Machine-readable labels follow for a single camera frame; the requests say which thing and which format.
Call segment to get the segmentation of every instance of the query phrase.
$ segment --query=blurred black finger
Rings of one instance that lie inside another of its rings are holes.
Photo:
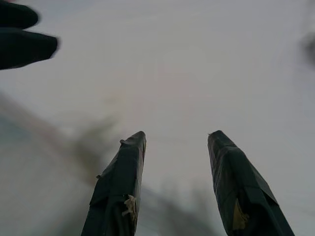
[[[0,28],[0,69],[22,67],[53,56],[58,39],[16,28]]]
[[[0,0],[0,27],[26,29],[38,19],[38,14],[29,7]]]

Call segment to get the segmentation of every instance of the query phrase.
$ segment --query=white background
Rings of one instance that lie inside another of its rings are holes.
[[[315,67],[300,49],[307,0],[21,2],[42,15],[30,30],[58,35],[61,47],[2,71],[2,92],[63,132],[79,117],[113,114],[120,138],[145,131],[143,185],[163,194],[171,182],[187,210],[196,182],[215,202],[206,141],[221,129],[296,235],[314,233]]]

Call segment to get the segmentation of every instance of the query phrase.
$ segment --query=dark blurry object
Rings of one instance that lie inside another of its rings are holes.
[[[58,48],[57,38],[22,30],[35,25],[38,19],[29,7],[0,0],[0,69],[51,58]]]
[[[144,132],[121,140],[118,153],[98,177],[81,236],[133,236],[139,212]]]
[[[315,63],[315,0],[307,1],[302,47],[311,63]]]
[[[222,132],[208,137],[213,186],[229,236],[293,236],[267,182]]]
[[[79,138],[73,143],[73,156],[78,164],[80,172],[76,175],[88,185],[95,187],[97,179],[95,174],[99,173],[100,167],[104,166],[103,158],[109,164],[111,158],[107,157],[112,147],[116,146],[118,137],[111,131],[117,120],[107,117],[101,121],[90,121],[89,127],[83,130]]]
[[[28,6],[0,0],[0,27],[26,29],[38,22],[38,14]]]

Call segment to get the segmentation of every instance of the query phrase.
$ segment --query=gray surface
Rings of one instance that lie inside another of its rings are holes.
[[[81,155],[74,158],[61,134],[54,134],[48,124],[3,96],[0,111],[0,235],[80,235],[95,174],[109,154],[108,143],[104,142],[107,148],[99,155],[95,146],[100,139],[94,132],[85,148],[80,148]],[[178,206],[176,187],[165,189],[169,197],[163,197],[143,185],[137,236],[217,235],[208,219],[207,187],[194,187],[191,205],[195,211],[188,212]]]
[[[121,137],[144,130],[143,184],[162,195],[173,182],[187,210],[194,183],[211,182],[207,133],[221,129],[296,235],[313,234],[315,71],[299,49],[308,1],[25,2],[43,15],[34,30],[62,47],[1,72],[2,91],[63,132],[111,114]]]

